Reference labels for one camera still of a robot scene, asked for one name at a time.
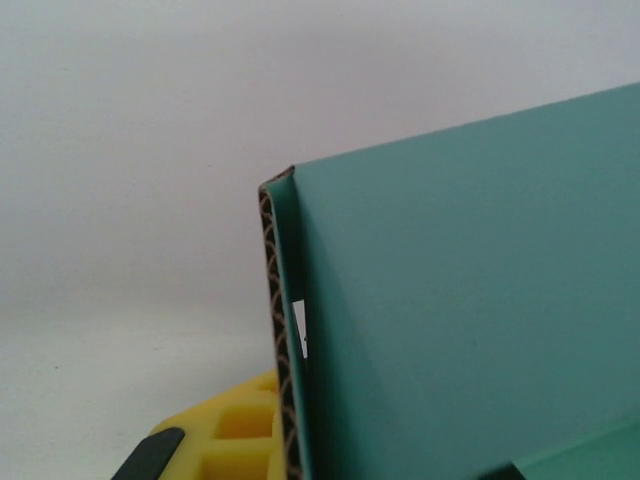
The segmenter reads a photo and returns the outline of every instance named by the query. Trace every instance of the teal cardboard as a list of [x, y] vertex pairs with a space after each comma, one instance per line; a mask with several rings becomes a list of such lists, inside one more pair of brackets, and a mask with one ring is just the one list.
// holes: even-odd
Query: teal cardboard
[[290, 179], [306, 478], [472, 478], [637, 413], [640, 85]]

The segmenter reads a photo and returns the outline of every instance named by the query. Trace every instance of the white background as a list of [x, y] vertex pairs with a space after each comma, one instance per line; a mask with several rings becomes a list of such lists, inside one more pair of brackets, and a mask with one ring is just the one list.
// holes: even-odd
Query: white background
[[0, 2], [0, 476], [271, 368], [257, 186], [640, 80], [637, 0]]

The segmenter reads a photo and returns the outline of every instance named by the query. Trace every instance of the black rubber edge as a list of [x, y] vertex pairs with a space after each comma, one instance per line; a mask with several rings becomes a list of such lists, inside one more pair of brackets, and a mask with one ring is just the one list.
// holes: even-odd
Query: black rubber edge
[[491, 472], [484, 473], [478, 477], [478, 480], [526, 480], [520, 470], [512, 463], [504, 465]]
[[171, 427], [142, 440], [111, 480], [158, 480], [184, 438]]

